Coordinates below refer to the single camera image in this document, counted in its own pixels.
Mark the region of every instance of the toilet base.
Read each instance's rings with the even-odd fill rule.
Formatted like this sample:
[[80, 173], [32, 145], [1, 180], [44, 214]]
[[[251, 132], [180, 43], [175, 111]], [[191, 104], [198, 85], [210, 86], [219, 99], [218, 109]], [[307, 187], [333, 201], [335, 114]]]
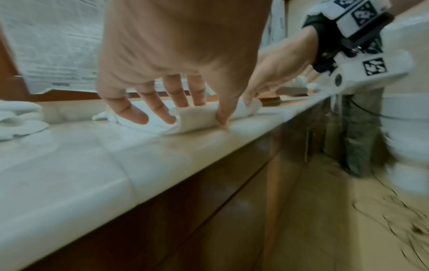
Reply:
[[396, 162], [386, 166], [389, 180], [406, 191], [429, 195], [429, 167]]

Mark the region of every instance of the beige floor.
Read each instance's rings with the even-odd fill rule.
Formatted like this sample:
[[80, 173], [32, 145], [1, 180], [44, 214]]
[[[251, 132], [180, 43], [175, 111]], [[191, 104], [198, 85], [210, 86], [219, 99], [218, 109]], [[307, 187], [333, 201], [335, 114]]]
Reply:
[[375, 175], [380, 181], [354, 179], [314, 158], [254, 270], [429, 270], [429, 197], [393, 187], [382, 170]]

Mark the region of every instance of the white tile countertop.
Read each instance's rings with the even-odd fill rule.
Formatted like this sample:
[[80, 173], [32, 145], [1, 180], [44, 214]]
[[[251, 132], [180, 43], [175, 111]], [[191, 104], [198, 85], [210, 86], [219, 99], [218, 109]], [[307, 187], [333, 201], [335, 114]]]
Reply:
[[0, 270], [16, 271], [327, 98], [175, 136], [80, 121], [0, 143]]

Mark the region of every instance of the toilet tank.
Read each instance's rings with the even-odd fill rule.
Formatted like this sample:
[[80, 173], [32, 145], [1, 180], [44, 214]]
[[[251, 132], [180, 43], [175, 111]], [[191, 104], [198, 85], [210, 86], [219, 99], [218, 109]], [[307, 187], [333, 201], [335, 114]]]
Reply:
[[385, 95], [381, 114], [384, 132], [429, 141], [429, 92]]

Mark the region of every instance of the hand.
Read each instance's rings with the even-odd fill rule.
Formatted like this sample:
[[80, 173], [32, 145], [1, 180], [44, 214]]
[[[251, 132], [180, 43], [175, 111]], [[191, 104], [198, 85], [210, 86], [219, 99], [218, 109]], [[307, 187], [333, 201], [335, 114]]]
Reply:
[[318, 51], [318, 36], [306, 27], [292, 39], [286, 39], [259, 52], [257, 65], [243, 94], [246, 104], [262, 93], [275, 93], [300, 74], [312, 68]]
[[106, 11], [97, 92], [121, 117], [146, 124], [148, 116], [126, 98], [134, 88], [151, 110], [174, 123], [155, 91], [162, 78], [174, 103], [187, 106], [180, 77], [187, 74], [194, 103], [204, 81], [219, 96], [218, 122], [226, 124], [257, 62], [271, 9], [267, 0], [111, 0]]

